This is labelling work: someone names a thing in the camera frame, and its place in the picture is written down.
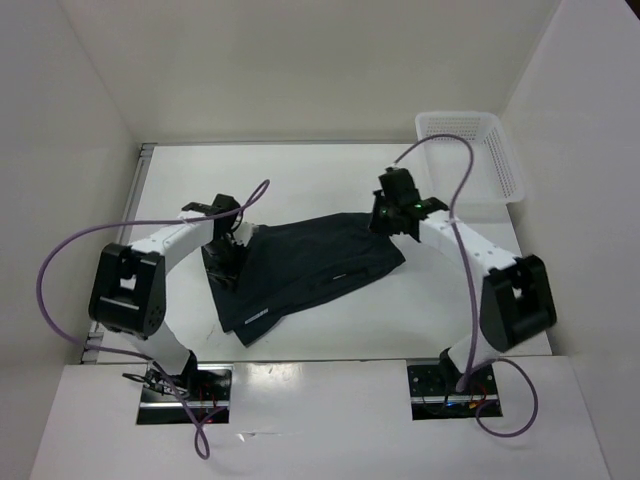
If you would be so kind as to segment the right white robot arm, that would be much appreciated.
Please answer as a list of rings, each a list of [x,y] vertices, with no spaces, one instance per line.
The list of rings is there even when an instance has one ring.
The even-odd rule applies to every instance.
[[[519,257],[464,224],[435,197],[422,199],[405,168],[389,167],[374,192],[370,230],[408,235],[460,267],[471,294],[471,333],[439,356],[440,385],[460,393],[474,372],[557,323],[544,262]]]

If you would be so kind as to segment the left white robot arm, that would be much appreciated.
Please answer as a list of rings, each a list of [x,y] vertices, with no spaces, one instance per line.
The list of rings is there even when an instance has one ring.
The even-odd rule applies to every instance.
[[[184,206],[178,223],[129,245],[111,243],[100,254],[88,312],[92,320],[127,338],[164,370],[164,387],[185,400],[213,384],[198,369],[195,353],[165,323],[166,276],[199,250],[215,286],[233,291],[246,258],[252,228],[241,221],[241,206],[219,194],[210,204]]]

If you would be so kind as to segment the dark navy shorts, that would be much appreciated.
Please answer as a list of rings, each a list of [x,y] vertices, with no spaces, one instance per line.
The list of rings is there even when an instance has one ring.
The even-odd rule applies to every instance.
[[[252,236],[235,290],[209,282],[222,330],[250,347],[284,317],[363,288],[405,258],[386,236],[369,231],[367,213],[336,213]]]

